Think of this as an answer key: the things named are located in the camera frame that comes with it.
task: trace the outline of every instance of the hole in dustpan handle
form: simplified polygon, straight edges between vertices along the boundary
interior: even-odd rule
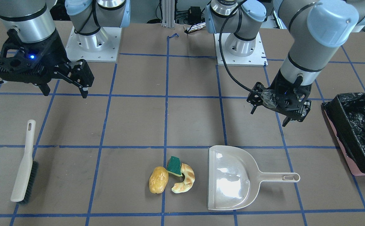
[[[263,173],[259,175],[261,181],[267,182],[291,182],[297,183],[300,181],[300,175],[297,173]]]

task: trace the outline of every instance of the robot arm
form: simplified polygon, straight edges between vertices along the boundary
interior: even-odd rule
[[[73,83],[86,98],[94,76],[85,60],[70,62],[44,0],[0,0],[8,39],[0,54],[0,78],[32,83],[45,96],[52,78]],[[13,57],[8,52],[15,50]]]
[[[311,109],[307,100],[313,81],[353,28],[365,25],[365,0],[275,0],[275,10],[294,38],[270,87],[256,83],[247,101],[265,106],[291,120],[303,121]]]
[[[259,28],[266,20],[266,9],[256,0],[244,2],[233,12],[237,6],[237,0],[212,0],[206,6],[206,28],[209,33],[219,33],[224,21],[232,13],[223,27],[223,33],[230,33],[225,47],[235,56],[246,57],[255,49]]]

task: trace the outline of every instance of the silver metal cylinder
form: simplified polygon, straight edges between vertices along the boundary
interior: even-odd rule
[[[116,10],[113,9],[104,9],[102,7],[96,7],[96,16],[97,20],[101,27],[121,27],[121,23],[123,21],[125,8],[127,4],[119,4]]]
[[[78,35],[79,47],[86,52],[98,52],[109,47],[108,34],[101,28],[93,35]]]
[[[124,2],[125,0],[97,0],[97,4],[105,8],[115,8]]]
[[[210,7],[215,11],[217,14],[228,16],[234,10],[234,8],[238,5],[236,0],[226,1],[231,2],[233,4],[225,5],[221,4],[218,0],[212,0],[210,3]]]
[[[255,40],[239,40],[234,34],[230,34],[226,39],[225,47],[229,53],[235,56],[247,57],[254,52],[255,44]]]
[[[318,77],[319,72],[307,72],[304,70],[301,70],[294,66],[289,58],[286,57],[286,59],[283,61],[282,66],[280,67],[280,72],[282,73],[283,77],[287,79],[287,81],[294,83],[299,75],[303,76],[303,82],[301,83],[302,86],[307,86],[309,84],[312,84],[313,81]]]
[[[18,36],[24,43],[33,43],[46,39],[56,29],[50,11],[46,10],[41,16],[25,21],[7,21],[2,18],[7,30],[11,28],[19,29]]]
[[[43,9],[44,5],[44,0],[0,0],[0,16],[25,17]]]

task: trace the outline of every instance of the green sponge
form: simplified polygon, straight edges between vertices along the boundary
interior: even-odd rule
[[[175,156],[171,156],[170,161],[168,162],[167,165],[167,171],[175,176],[183,176],[181,174],[180,159]]]

